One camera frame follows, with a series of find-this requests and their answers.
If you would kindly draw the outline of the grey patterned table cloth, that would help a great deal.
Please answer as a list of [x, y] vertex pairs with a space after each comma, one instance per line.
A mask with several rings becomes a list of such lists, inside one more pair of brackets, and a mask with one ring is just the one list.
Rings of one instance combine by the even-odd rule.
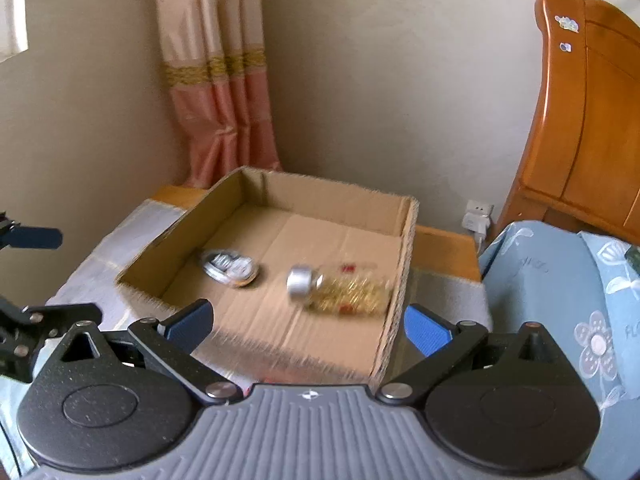
[[[134, 320], [116, 292], [115, 280], [145, 246], [178, 220], [184, 210], [145, 200], [70, 274], [48, 304], [94, 302], [104, 313], [103, 326], [119, 330]], [[408, 297], [451, 322], [473, 320], [492, 325], [484, 286], [477, 282], [415, 268], [411, 263]], [[34, 463], [20, 441], [15, 416], [28, 385], [1, 379], [1, 477], [18, 479]]]

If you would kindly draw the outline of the small round silver tin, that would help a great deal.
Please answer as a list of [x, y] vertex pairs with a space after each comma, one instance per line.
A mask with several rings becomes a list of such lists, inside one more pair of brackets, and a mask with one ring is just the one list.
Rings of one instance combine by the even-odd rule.
[[204, 250], [200, 265], [214, 282], [231, 288], [252, 284], [259, 273], [259, 264], [254, 259], [231, 249]]

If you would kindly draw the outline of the glass jar with gold clips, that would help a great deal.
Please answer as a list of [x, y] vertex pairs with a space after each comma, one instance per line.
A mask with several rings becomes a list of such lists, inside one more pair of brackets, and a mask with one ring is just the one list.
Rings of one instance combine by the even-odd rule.
[[288, 299], [322, 314], [381, 316], [392, 298], [392, 281], [374, 264], [335, 263], [293, 266], [286, 277]]

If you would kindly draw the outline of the open cardboard box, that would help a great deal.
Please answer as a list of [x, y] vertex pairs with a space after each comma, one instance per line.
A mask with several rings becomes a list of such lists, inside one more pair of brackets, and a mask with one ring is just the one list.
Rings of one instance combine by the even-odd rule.
[[[214, 308], [196, 356], [215, 370], [273, 382], [382, 382], [398, 332], [419, 204], [354, 184], [241, 168], [160, 234], [119, 274], [142, 318], [166, 318], [194, 300]], [[200, 255], [231, 249], [259, 264], [242, 288], [214, 282]], [[320, 314], [288, 299], [298, 264], [374, 264], [393, 284], [381, 316]]]

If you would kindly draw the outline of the light blue floral pillow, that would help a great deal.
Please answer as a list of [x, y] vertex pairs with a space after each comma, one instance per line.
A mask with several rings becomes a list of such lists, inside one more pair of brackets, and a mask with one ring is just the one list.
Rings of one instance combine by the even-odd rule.
[[639, 475], [639, 269], [618, 238], [539, 221], [509, 224], [480, 255], [497, 332], [541, 323], [600, 411], [585, 467], [596, 479]]

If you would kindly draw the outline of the orange wooden headboard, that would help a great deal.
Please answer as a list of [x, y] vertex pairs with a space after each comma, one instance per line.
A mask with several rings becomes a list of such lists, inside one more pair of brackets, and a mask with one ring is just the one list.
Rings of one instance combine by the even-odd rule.
[[541, 85], [495, 231], [538, 220], [639, 241], [639, 27], [603, 0], [536, 0]]

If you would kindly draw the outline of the pink and beige curtain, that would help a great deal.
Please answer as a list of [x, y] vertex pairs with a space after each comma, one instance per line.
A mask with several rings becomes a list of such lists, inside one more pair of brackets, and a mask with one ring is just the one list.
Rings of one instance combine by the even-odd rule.
[[160, 48], [186, 136], [186, 183], [209, 188], [242, 166], [281, 167], [273, 132], [262, 0], [156, 0]]

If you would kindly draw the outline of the white wall socket with plug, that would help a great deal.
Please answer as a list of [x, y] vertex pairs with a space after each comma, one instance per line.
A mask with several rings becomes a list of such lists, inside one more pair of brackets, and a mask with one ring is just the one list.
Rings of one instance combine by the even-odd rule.
[[492, 221], [491, 213], [494, 206], [479, 200], [468, 200], [465, 207], [461, 226], [474, 238], [476, 252], [480, 254], [485, 246]]

